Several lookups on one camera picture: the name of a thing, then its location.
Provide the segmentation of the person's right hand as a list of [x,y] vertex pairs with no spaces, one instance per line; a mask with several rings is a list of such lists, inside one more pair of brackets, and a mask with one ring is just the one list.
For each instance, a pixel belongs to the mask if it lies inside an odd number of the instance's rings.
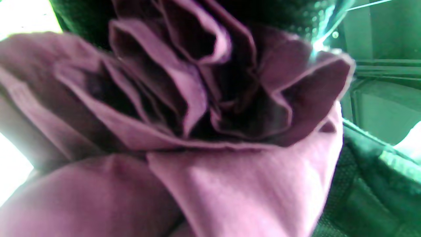
[[420,165],[353,124],[313,237],[419,237]]

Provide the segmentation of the person's left hand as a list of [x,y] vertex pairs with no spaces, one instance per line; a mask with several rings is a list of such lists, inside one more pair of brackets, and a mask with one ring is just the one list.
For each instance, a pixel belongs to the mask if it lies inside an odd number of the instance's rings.
[[[93,45],[110,50],[109,21],[119,15],[160,18],[156,0],[51,0],[59,26]],[[259,22],[280,28],[310,42],[325,40],[353,5],[353,0],[218,0],[242,22]]]

